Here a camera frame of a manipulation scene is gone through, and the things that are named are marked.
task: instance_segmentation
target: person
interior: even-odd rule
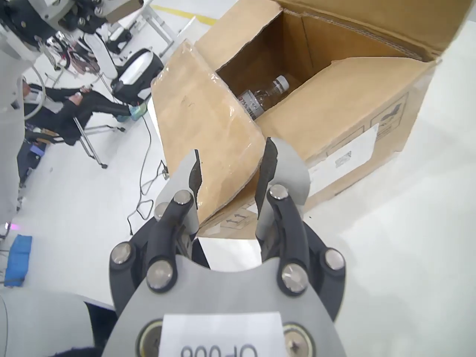
[[[31,113],[41,100],[42,89],[23,79],[23,102],[25,115]],[[37,114],[27,120],[38,128],[56,132],[63,138],[78,138],[79,130],[73,121],[77,117],[85,125],[93,112],[107,113],[120,122],[128,117],[137,121],[147,111],[145,102],[140,106],[114,103],[91,88],[52,89],[46,87],[46,99]]]

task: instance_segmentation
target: open cardboard box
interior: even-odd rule
[[[199,235],[254,238],[265,137],[311,175],[307,208],[401,151],[438,57],[473,0],[239,0],[152,87],[173,174],[197,148]],[[236,96],[285,75],[288,96],[255,122]]]

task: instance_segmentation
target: white table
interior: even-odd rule
[[[165,23],[165,21],[159,17],[155,10],[150,7],[150,3],[152,1],[153,0],[144,0],[144,5],[141,7],[141,9],[136,10],[130,15],[119,20],[118,23],[121,27],[116,29],[116,31],[114,31],[109,38],[112,40],[117,39],[124,29],[130,29],[136,20],[142,16],[150,25],[150,27],[152,27],[167,43],[167,47],[159,54],[159,56],[162,57],[176,42],[177,35],[174,34],[172,29]]]

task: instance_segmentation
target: hand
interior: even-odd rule
[[[76,106],[79,106],[81,101],[83,100],[83,96],[77,92],[76,94],[71,95],[68,99]]]

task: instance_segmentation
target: electrical cable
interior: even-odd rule
[[[150,188],[152,187],[153,183],[155,182],[155,180],[157,180],[157,178],[159,177],[159,174],[160,174],[160,167],[163,168],[163,170],[165,170],[166,173],[168,173],[168,169],[167,169],[167,166],[165,166],[165,163],[163,160],[160,160],[160,163],[158,164],[157,166],[157,170],[156,170],[156,174],[155,174],[155,177],[153,177],[151,180],[148,180],[147,182],[145,183],[142,183],[142,174],[144,172],[144,166],[146,164],[146,160],[147,160],[147,156],[148,156],[148,153],[150,151],[150,147],[152,146],[152,135],[150,134],[150,129],[147,125],[147,122],[144,118],[144,116],[142,116],[142,119],[144,120],[144,124],[146,125],[146,128],[147,128],[147,132],[148,132],[148,135],[149,135],[149,143],[148,143],[148,146],[147,146],[147,151],[145,153],[145,156],[144,156],[144,160],[142,161],[142,167],[141,167],[141,174],[139,176],[139,200],[137,202],[137,205],[136,205],[136,209],[130,213],[128,216],[127,216],[127,223],[129,223],[129,233],[131,234],[131,236],[134,235],[134,233],[132,232],[132,225],[131,225],[131,221],[130,221],[130,217],[133,216],[135,213],[138,213],[141,218],[143,219],[143,221],[147,221],[148,218],[150,217],[150,214],[152,213],[152,209],[154,207],[154,201],[152,199],[147,199],[147,200],[143,200],[142,198],[144,196],[146,196],[148,194],[148,192],[150,191]],[[147,216],[144,216],[141,211],[140,211],[140,207],[143,205],[143,204],[146,204],[146,203],[150,203],[150,209],[147,213]]]

